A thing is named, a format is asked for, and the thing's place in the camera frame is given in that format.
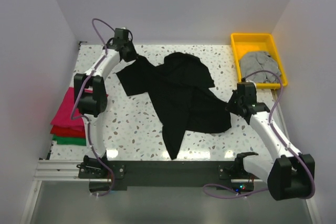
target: crumpled black garment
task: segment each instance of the crumpled black garment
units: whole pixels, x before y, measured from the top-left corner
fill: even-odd
[[[214,81],[196,56],[175,52],[156,67],[139,56],[117,76],[127,95],[148,92],[171,159],[177,157],[186,130],[221,133],[231,128],[227,103],[208,89]]]

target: yellow plastic tray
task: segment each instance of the yellow plastic tray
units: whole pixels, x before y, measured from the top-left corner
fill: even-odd
[[[287,77],[282,67],[280,57],[278,55],[277,47],[275,46],[273,37],[271,34],[231,34],[231,46],[235,57],[235,63],[238,74],[238,82],[241,82],[241,71],[239,66],[239,60],[247,53],[251,51],[267,51],[271,54],[271,57],[276,60],[281,71],[281,80],[287,85]],[[280,89],[278,83],[257,83],[258,89]]]

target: white wall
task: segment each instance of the white wall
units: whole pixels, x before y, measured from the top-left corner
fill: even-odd
[[[291,0],[273,35],[289,84],[281,108],[291,141],[316,162],[316,201],[336,223],[336,0]]]
[[[56,0],[0,6],[0,222],[17,224],[78,45]]]
[[[234,31],[272,32],[289,0],[57,0],[77,39],[100,42],[90,21],[127,26],[143,43],[229,44]],[[108,29],[102,30],[111,37]]]

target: green folded cloth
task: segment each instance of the green folded cloth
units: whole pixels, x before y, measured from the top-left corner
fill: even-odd
[[[56,136],[52,137],[54,141],[57,141],[57,144],[73,144],[73,145],[80,145],[86,146],[86,139],[79,138],[79,137],[63,137],[63,136]]]

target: speckled tabletop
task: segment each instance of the speckled tabletop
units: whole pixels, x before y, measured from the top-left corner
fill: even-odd
[[[136,45],[137,52],[146,56],[155,66],[163,63],[165,56],[180,51],[200,57],[215,81],[211,91],[228,101],[236,88],[237,74],[230,46],[218,45]],[[88,70],[102,52],[100,45],[82,45],[73,74]],[[131,64],[122,61],[105,81],[109,94],[104,114],[103,140],[108,159],[129,161],[170,160],[162,140],[162,124],[156,115],[147,93],[128,97],[116,72]],[[274,104],[270,90],[258,90],[258,101],[270,108]],[[274,119],[279,125],[278,114]],[[220,134],[186,131],[176,160],[226,161],[241,152],[255,151],[271,160],[258,134],[243,120],[231,117],[232,128]],[[50,159],[82,160],[87,147],[54,144]]]

